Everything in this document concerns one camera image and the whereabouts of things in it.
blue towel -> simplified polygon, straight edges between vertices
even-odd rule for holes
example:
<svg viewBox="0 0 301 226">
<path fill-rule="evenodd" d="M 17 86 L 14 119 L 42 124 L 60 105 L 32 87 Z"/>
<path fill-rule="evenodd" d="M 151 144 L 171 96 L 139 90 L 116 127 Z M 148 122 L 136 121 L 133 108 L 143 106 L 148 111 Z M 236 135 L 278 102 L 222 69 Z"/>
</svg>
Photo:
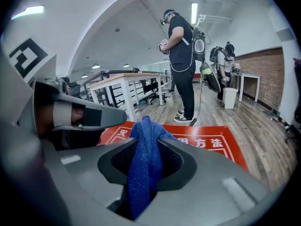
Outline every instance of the blue towel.
<svg viewBox="0 0 301 226">
<path fill-rule="evenodd" d="M 127 179 L 130 211 L 132 220 L 135 220 L 150 204 L 151 195 L 156 195 L 156 184 L 162 179 L 157 138 L 176 139 L 147 115 L 133 125 L 130 137 L 139 137 Z"/>
</svg>

white shirt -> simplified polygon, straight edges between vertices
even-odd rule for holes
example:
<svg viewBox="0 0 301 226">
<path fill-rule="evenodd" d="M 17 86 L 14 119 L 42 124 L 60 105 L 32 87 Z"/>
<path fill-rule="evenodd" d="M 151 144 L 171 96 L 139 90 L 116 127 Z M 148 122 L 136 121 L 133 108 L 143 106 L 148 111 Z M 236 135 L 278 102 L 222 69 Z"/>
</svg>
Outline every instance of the white shirt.
<svg viewBox="0 0 301 226">
<path fill-rule="evenodd" d="M 226 62 L 225 61 L 225 55 L 222 52 L 218 52 L 217 54 L 217 63 L 219 65 L 223 65 L 224 66 L 224 70 L 225 72 L 231 72 L 231 69 L 233 67 L 233 65 L 235 64 L 234 58 L 232 56 L 230 57 L 226 57 L 226 60 L 232 60 L 231 62 Z"/>
</svg>

sneaker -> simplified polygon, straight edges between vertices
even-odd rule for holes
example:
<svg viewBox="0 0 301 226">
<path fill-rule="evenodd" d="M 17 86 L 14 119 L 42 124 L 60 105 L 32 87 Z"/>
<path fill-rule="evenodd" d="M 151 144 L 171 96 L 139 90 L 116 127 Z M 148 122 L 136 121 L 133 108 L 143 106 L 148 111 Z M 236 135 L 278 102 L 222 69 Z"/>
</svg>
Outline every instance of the sneaker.
<svg viewBox="0 0 301 226">
<path fill-rule="evenodd" d="M 184 110 L 182 110 L 182 111 L 177 111 L 177 115 L 184 115 Z"/>
<path fill-rule="evenodd" d="M 184 122 L 192 122 L 192 119 L 187 120 L 183 115 L 180 115 L 180 116 L 176 116 L 174 118 L 174 121 L 177 122 L 177 123 L 184 123 Z"/>
</svg>

red mat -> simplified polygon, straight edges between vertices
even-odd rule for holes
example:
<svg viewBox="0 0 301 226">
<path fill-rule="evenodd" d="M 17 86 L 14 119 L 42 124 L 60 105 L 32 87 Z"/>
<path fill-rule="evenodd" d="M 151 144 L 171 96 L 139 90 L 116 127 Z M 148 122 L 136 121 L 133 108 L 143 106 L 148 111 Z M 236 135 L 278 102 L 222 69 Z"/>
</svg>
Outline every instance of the red mat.
<svg viewBox="0 0 301 226">
<path fill-rule="evenodd" d="M 100 137 L 98 145 L 119 142 L 128 139 L 134 122 L 127 121 L 123 125 L 108 128 Z M 175 138 L 182 142 L 214 151 L 248 171 L 244 157 L 236 140 L 227 126 L 189 127 L 162 125 Z"/>
</svg>

trash can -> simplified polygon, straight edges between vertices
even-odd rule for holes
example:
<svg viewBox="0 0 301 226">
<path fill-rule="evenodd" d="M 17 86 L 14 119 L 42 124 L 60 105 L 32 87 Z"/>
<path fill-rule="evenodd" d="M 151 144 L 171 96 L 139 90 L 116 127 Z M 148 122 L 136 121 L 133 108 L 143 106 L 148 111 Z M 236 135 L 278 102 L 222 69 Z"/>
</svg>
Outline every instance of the trash can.
<svg viewBox="0 0 301 226">
<path fill-rule="evenodd" d="M 235 99 L 236 99 L 236 93 L 238 92 L 238 89 L 235 88 L 224 88 L 224 93 L 222 96 L 222 101 L 224 103 L 224 106 L 226 109 L 233 109 Z"/>
</svg>

